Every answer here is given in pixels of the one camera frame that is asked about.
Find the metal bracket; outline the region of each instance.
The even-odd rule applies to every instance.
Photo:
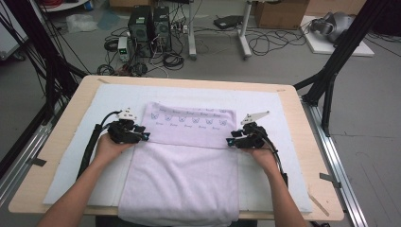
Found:
[[[333,176],[324,173],[320,173],[319,175],[321,179],[331,182],[335,188],[342,188],[341,182],[337,182]]]
[[[40,159],[40,158],[31,158],[31,159],[28,159],[26,162],[28,164],[32,164],[32,165],[40,166],[40,167],[43,167],[47,163],[47,161]]]

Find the table leg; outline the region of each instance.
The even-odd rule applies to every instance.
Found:
[[[189,58],[191,60],[197,59],[197,47],[195,46],[195,33],[194,33],[194,0],[189,1],[189,28],[188,28],[188,47],[189,47]]]
[[[242,28],[238,31],[238,37],[241,42],[242,48],[244,49],[244,60],[248,59],[252,53],[248,45],[248,41],[245,38],[245,32],[247,31],[248,19],[251,14],[252,1],[247,1],[245,6],[244,20],[242,22]]]

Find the person's hand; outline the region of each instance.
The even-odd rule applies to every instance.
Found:
[[[105,133],[97,140],[96,154],[93,164],[98,164],[104,167],[131,146],[133,146],[133,144],[116,144],[112,138],[110,138],[110,135]]]
[[[243,151],[250,153],[268,176],[280,173],[274,155],[266,145],[262,148],[246,148]]]

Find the wooden table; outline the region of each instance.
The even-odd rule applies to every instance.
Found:
[[[209,88],[220,90],[258,91],[277,93],[281,99],[293,145],[305,177],[307,192],[313,212],[304,214],[308,220],[341,220],[343,212],[332,183],[320,179],[327,174],[318,145],[306,119],[304,109],[295,89],[290,85],[223,82],[184,79],[143,79],[119,77],[86,77],[68,104],[61,119],[49,136],[39,158],[46,160],[43,166],[32,166],[17,193],[9,204],[10,212],[42,214],[49,206],[43,204],[52,183],[59,161],[66,151],[74,132],[86,113],[97,88],[102,83],[133,84],[164,87]],[[86,215],[117,215],[116,207],[88,206]],[[240,218],[273,219],[270,213],[240,211]]]

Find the person's arm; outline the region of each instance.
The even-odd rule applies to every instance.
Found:
[[[100,136],[92,163],[70,189],[47,210],[38,226],[78,226],[103,169],[131,146],[132,144],[114,143],[108,133]]]
[[[244,149],[263,168],[268,176],[274,221],[277,227],[306,226],[298,207],[288,192],[272,152],[268,148]]]

